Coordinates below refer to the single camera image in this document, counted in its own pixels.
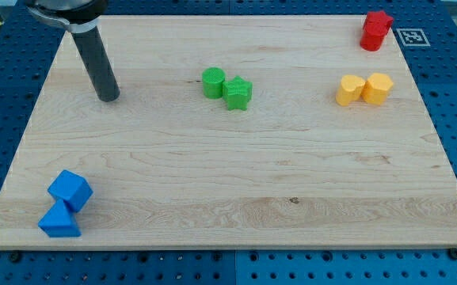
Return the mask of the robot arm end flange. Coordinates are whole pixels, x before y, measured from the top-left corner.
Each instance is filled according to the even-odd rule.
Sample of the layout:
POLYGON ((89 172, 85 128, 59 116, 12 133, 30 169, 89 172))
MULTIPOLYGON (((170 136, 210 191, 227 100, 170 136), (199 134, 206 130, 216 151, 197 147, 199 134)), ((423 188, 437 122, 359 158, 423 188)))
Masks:
POLYGON ((84 33, 97 26, 107 10, 108 0, 24 0, 31 15, 39 22, 70 33, 84 33))

